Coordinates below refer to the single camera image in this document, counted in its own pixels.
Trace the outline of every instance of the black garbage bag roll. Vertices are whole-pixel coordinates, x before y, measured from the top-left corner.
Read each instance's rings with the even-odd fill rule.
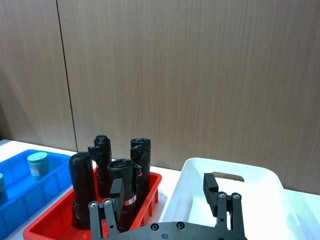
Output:
[[[90,229],[88,204],[96,200],[92,161],[88,152],[79,152],[69,160],[74,190],[72,225],[81,230]]]
[[[108,165],[109,183],[122,179],[124,186],[124,203],[117,229],[120,233],[130,229],[137,213],[136,188],[141,167],[130,159],[118,159]]]
[[[149,193],[150,151],[150,139],[135,138],[131,140],[131,160],[142,167],[141,175],[136,185],[136,203],[139,209]]]
[[[106,135],[95,137],[94,146],[88,147],[91,159],[96,162],[97,194],[102,198],[110,197],[110,184],[108,177],[108,164],[112,161],[111,143]]]

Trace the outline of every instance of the wooden wall panel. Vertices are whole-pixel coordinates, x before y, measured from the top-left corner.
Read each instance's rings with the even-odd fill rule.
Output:
[[[320,193],[319,1],[58,4],[80,150],[147,137],[155,166],[232,161]]]
[[[0,1],[0,137],[76,150],[55,0]]]

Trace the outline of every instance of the red tray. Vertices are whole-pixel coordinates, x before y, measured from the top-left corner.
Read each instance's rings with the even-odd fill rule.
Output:
[[[150,172],[150,192],[130,230],[144,226],[148,219],[152,217],[152,211],[155,204],[158,203],[158,186],[161,179],[162,176],[160,174]],[[99,202],[103,201],[100,197],[97,197],[97,199]],[[71,225],[73,202],[74,190],[71,189],[23,231],[23,238],[25,240],[90,240],[90,230],[79,230]],[[103,237],[105,238],[107,235],[107,226],[105,225],[103,227]]]

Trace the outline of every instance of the blue tray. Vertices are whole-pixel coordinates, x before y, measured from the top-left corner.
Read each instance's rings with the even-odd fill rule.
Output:
[[[44,151],[26,150],[0,162],[8,196],[8,201],[0,206],[0,240],[71,185],[70,156],[53,152],[46,152],[49,173],[33,181],[27,157],[38,152]]]

